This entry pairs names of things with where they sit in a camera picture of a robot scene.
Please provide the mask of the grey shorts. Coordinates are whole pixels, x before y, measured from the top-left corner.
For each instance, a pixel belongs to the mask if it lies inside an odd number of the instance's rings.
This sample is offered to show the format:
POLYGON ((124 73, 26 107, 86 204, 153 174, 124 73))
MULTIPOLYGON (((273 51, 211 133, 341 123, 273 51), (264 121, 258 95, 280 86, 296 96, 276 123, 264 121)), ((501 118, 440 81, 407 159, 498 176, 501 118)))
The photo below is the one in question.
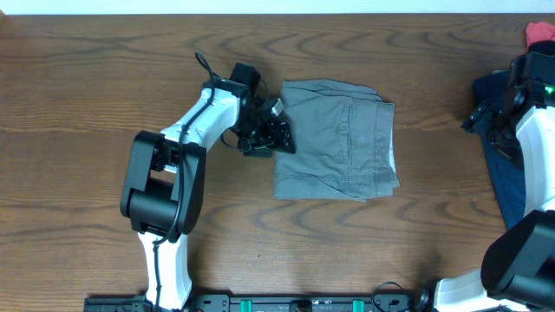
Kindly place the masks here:
POLYGON ((277 199, 387 197, 399 186, 395 106, 371 87, 332 80, 284 81, 280 98, 293 154, 277 153, 277 199))

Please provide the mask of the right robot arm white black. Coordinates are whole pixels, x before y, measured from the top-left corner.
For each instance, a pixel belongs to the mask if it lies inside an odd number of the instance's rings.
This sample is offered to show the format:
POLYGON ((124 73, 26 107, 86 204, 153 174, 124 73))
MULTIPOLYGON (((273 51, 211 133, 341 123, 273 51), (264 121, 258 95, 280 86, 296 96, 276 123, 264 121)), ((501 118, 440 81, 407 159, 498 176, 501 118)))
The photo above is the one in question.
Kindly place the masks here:
POLYGON ((554 309, 554 47, 539 42, 473 82, 475 110, 463 122, 481 137, 507 231, 480 269, 429 282, 420 311, 554 309))

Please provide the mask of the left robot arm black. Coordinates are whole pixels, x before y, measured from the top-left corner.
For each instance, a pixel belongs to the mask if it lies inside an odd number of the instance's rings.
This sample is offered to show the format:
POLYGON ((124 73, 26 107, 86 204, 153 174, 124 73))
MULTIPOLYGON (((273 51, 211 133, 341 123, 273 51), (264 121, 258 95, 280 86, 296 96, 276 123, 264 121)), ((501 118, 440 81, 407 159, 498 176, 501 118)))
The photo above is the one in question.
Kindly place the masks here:
POLYGON ((158 133, 141 131, 133 141, 121 194, 121 214, 136 231, 147 260, 142 311, 181 311, 192 291, 187 239, 204 199, 206 157, 227 131, 246 157, 293 154, 291 127, 278 98, 258 95, 253 67, 237 63, 230 77, 209 74, 196 103, 158 133))

